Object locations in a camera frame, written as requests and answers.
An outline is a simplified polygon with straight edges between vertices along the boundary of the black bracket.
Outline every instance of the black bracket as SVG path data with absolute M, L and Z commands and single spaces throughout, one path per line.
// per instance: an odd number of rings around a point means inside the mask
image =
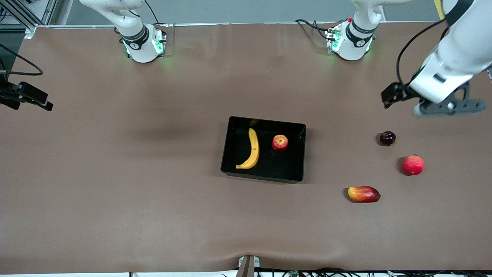
M 455 96 L 455 93 L 459 90 L 463 90 L 462 99 L 457 99 Z M 381 92 L 384 108 L 389 108 L 398 101 L 419 97 L 420 104 L 416 108 L 422 116 L 470 114 L 481 112 L 487 107 L 487 103 L 483 99 L 470 99 L 469 96 L 470 84 L 468 82 L 458 87 L 444 101 L 438 104 L 421 97 L 414 90 L 401 83 L 392 83 Z
M 455 93 L 463 90 L 463 98 L 456 99 Z M 423 115 L 455 115 L 470 114 L 483 111 L 487 103 L 482 99 L 470 99 L 470 85 L 465 83 L 453 91 L 448 98 L 439 104 L 434 104 L 429 100 L 422 99 L 417 106 L 418 112 Z
M 381 99 L 386 109 L 395 102 L 405 101 L 414 97 L 418 97 L 418 94 L 408 88 L 408 86 L 397 82 L 391 83 L 391 85 L 381 92 Z
M 51 111 L 53 104 L 48 102 L 48 94 L 26 82 L 14 85 L 0 78 L 0 104 L 12 109 L 19 109 L 21 103 L 30 103 Z

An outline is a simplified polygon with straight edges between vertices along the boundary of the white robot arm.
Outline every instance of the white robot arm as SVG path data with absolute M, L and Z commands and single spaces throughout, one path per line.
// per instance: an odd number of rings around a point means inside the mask
M 113 23 L 123 38 L 129 56 L 139 63 L 148 63 L 164 54 L 165 35 L 151 24 L 143 24 L 134 9 L 143 0 L 80 0 Z
M 430 52 L 408 84 L 393 83 L 381 97 L 385 108 L 419 97 L 419 116 L 471 114 L 486 103 L 470 99 L 468 81 L 492 65 L 492 4 L 490 0 L 443 0 L 449 34 Z M 464 90 L 463 99 L 455 92 Z
M 328 49 L 345 60 L 355 61 L 369 51 L 372 35 L 381 22 L 383 5 L 400 5 L 412 0 L 350 0 L 354 3 L 352 21 L 342 22 L 328 33 Z

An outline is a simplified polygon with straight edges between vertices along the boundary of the apple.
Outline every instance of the apple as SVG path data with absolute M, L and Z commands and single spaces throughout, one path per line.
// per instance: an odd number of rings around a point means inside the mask
M 284 152 L 287 149 L 289 140 L 284 135 L 276 135 L 272 141 L 272 147 L 277 152 Z
M 379 192 L 370 186 L 349 187 L 348 196 L 357 203 L 377 202 L 381 197 Z
M 424 170 L 424 159 L 417 155 L 411 155 L 403 161 L 403 170 L 410 175 L 418 175 Z

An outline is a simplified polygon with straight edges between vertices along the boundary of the black cable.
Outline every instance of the black cable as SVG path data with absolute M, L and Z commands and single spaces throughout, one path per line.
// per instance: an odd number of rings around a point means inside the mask
M 405 50 L 410 46 L 410 44 L 416 39 L 418 38 L 421 34 L 427 32 L 429 29 L 443 23 L 445 21 L 445 19 L 443 20 L 440 20 L 440 21 L 437 21 L 435 23 L 432 23 L 431 25 L 425 27 L 425 29 L 423 29 L 422 31 L 418 32 L 416 35 L 414 35 L 407 43 L 406 45 L 403 47 L 403 49 L 400 51 L 400 54 L 398 55 L 398 58 L 397 58 L 397 78 L 398 78 L 398 82 L 400 82 L 401 84 L 404 84 L 402 79 L 401 79 L 401 75 L 400 75 L 400 60 L 401 60 L 401 56 L 403 55 L 403 53 L 405 52 Z
M 314 28 L 314 29 L 318 30 L 318 33 L 319 33 L 319 34 L 320 34 L 320 36 L 322 36 L 324 39 L 326 39 L 326 40 L 330 40 L 330 41 L 335 41 L 335 39 L 334 39 L 334 38 L 326 37 L 326 36 L 325 36 L 325 35 L 321 32 L 321 31 L 327 32 L 327 31 L 328 31 L 328 29 L 326 29 L 326 28 L 320 28 L 320 27 L 318 26 L 318 23 L 316 22 L 316 20 L 314 20 L 314 21 L 312 22 L 313 24 L 309 23 L 308 21 L 306 21 L 306 20 L 304 20 L 304 19 L 298 19 L 298 20 L 296 20 L 295 22 L 297 22 L 297 23 L 300 23 L 300 22 L 306 23 L 309 27 L 311 27 L 311 28 Z
M 129 12 L 129 13 L 131 13 L 131 14 L 133 14 L 133 15 L 134 15 L 134 16 L 136 16 L 136 17 L 140 17 L 140 15 L 138 15 L 138 14 L 136 14 L 136 13 L 132 12 L 131 10 L 128 10 L 128 12 Z
M 134 16 L 136 16 L 136 17 L 140 17 L 140 15 L 138 15 L 138 14 L 136 14 L 136 13 L 132 12 L 132 11 L 130 10 L 130 8 L 128 7 L 128 5 L 127 5 L 127 4 L 126 4 L 123 0 L 120 0 L 120 1 L 121 1 L 121 3 L 123 4 L 123 6 L 124 6 L 124 7 L 128 10 L 128 12 L 129 12 L 129 13 L 133 14 L 133 15 L 134 15 Z
M 444 29 L 444 31 L 442 31 L 441 38 L 439 39 L 439 41 L 441 41 L 444 38 L 444 36 L 448 32 L 448 30 L 449 30 L 449 26 L 447 26 L 446 29 Z
M 361 277 L 359 274 L 352 272 L 352 271 L 347 271 L 347 273 L 350 275 L 350 277 L 353 277 L 352 274 L 357 276 L 357 277 Z
M 162 23 L 162 22 L 159 22 L 159 20 L 157 19 L 157 16 L 155 16 L 154 10 L 153 10 L 153 9 L 152 9 L 152 7 L 149 5 L 149 2 L 147 2 L 147 0 L 145 0 L 145 4 L 147 4 L 147 7 L 149 7 L 149 10 L 151 10 L 152 15 L 154 16 L 154 19 L 155 19 L 155 23 L 154 23 L 154 24 L 164 24 L 164 23 Z
M 441 274 L 445 272 L 445 270 L 438 271 L 436 273 L 425 273 L 421 271 L 417 271 L 416 273 L 409 273 L 405 271 L 393 271 L 393 273 L 397 273 L 399 275 L 394 275 L 394 277 L 435 277 L 437 274 Z
M 0 9 L 0 17 L 1 17 L 0 22 L 2 22 L 5 19 L 5 17 L 7 17 L 7 16 L 10 16 L 10 14 L 8 14 L 7 10 L 1 8 Z
M 317 27 L 315 25 L 313 25 L 314 22 L 316 22 L 316 21 L 314 21 L 313 24 L 309 23 L 308 21 L 306 21 L 304 19 L 298 19 L 295 22 L 297 22 L 297 23 L 303 22 L 303 23 L 306 23 L 309 27 L 314 28 L 314 29 L 317 29 Z M 319 28 L 319 29 L 322 30 L 322 31 L 328 31 L 328 29 L 325 29 L 325 28 Z
M 347 275 L 343 274 L 342 272 L 336 272 L 336 273 L 333 273 L 333 274 L 331 274 L 331 275 L 328 275 L 328 277 L 333 277 L 333 276 L 335 276 L 335 275 L 337 275 L 337 274 L 338 274 L 338 275 L 342 275 L 343 277 L 347 277 Z
M 11 54 L 13 54 L 14 56 L 20 58 L 21 60 L 23 60 L 24 62 L 30 64 L 32 67 L 34 67 L 36 70 L 38 70 L 39 72 L 38 73 L 30 73 L 30 72 L 17 72 L 17 71 L 8 71 L 8 70 L 4 70 L 4 72 L 0 72 L 0 74 L 3 74 L 3 75 L 7 75 L 7 74 L 14 74 L 14 75 L 27 75 L 27 76 L 40 76 L 43 74 L 43 71 L 35 64 L 33 64 L 32 62 L 28 61 L 26 58 L 22 57 L 21 55 L 15 53 L 14 51 L 10 50 L 7 46 L 3 45 L 0 43 L 0 47 L 7 50 L 8 52 L 10 52 Z
M 0 66 L 2 70 L 6 70 L 7 68 L 5 67 L 5 64 L 3 63 L 3 60 L 0 58 Z

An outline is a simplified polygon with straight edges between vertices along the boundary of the brown mat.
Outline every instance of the brown mat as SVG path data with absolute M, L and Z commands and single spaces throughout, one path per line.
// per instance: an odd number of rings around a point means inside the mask
M 45 74 L 10 80 L 55 106 L 0 107 L 0 273 L 218 271 L 245 254 L 264 268 L 491 269 L 492 108 L 419 119 L 416 100 L 380 100 L 427 25 L 381 25 L 357 62 L 297 25 L 182 27 L 150 64 L 112 29 L 39 28 L 20 53 Z M 442 28 L 405 54 L 405 80 Z M 485 74 L 471 85 L 492 101 Z M 231 115 L 305 123 L 304 182 L 222 174 Z M 385 130 L 396 146 L 376 143 Z M 398 170 L 411 154 L 419 176 Z M 381 200 L 349 202 L 359 185 Z

